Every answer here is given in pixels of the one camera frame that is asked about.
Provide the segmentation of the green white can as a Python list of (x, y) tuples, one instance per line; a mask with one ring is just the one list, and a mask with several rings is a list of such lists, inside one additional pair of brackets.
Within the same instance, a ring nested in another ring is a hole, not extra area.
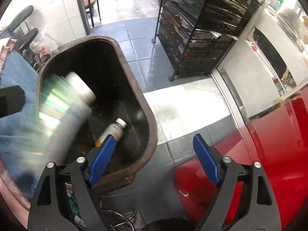
[(61, 165), (90, 115), (95, 94), (74, 72), (55, 74), (42, 83), (34, 117), (23, 128), (21, 158), (26, 168), (43, 171), (48, 162)]

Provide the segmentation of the dark brown trash bin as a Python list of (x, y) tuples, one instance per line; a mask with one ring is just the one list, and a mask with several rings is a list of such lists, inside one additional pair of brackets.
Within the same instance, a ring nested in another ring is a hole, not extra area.
[(111, 37), (95, 35), (63, 48), (43, 65), (37, 91), (41, 91), (51, 75), (64, 77), (70, 72), (86, 83), (96, 99), (65, 162), (87, 154), (108, 125), (121, 118), (127, 124), (124, 135), (93, 191), (101, 196), (132, 184), (155, 152), (157, 124), (118, 42)]

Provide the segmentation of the blue fringed blanket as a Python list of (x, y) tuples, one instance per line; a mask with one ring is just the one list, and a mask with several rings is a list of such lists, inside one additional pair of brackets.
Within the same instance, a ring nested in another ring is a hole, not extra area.
[(34, 116), (39, 74), (15, 50), (16, 46), (16, 39), (1, 39), (1, 88), (18, 85), (25, 96), (20, 112), (1, 118), (1, 194), (11, 210), (28, 211), (39, 177), (26, 171), (18, 159), (16, 145), (27, 138), (17, 130)]

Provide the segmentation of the red glossy cabinet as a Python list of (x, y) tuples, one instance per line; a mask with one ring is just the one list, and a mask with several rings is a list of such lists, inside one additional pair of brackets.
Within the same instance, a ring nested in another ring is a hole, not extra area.
[(174, 173), (194, 230), (307, 230), (307, 90)]

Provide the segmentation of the small orange labelled bottle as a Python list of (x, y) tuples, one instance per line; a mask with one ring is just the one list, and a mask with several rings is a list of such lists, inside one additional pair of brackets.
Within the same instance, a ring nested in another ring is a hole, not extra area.
[(112, 135), (117, 144), (124, 134), (126, 125), (127, 123), (121, 118), (118, 118), (115, 123), (108, 125), (100, 137), (95, 141), (95, 147), (99, 147), (108, 135)]

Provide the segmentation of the white plastic bag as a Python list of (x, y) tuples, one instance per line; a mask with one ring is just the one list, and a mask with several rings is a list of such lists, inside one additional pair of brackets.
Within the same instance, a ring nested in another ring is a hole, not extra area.
[(39, 35), (30, 43), (30, 49), (39, 57), (56, 54), (58, 47), (57, 43), (45, 34)]

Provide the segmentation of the black office chair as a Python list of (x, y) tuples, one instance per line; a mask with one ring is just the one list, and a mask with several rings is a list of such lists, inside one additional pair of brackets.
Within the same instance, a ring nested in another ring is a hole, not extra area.
[(28, 62), (33, 62), (33, 51), (30, 49), (30, 44), (38, 35), (37, 28), (30, 29), (26, 19), (33, 13), (34, 7), (32, 5), (24, 8), (9, 24), (8, 32), (14, 39), (17, 39), (17, 51)]

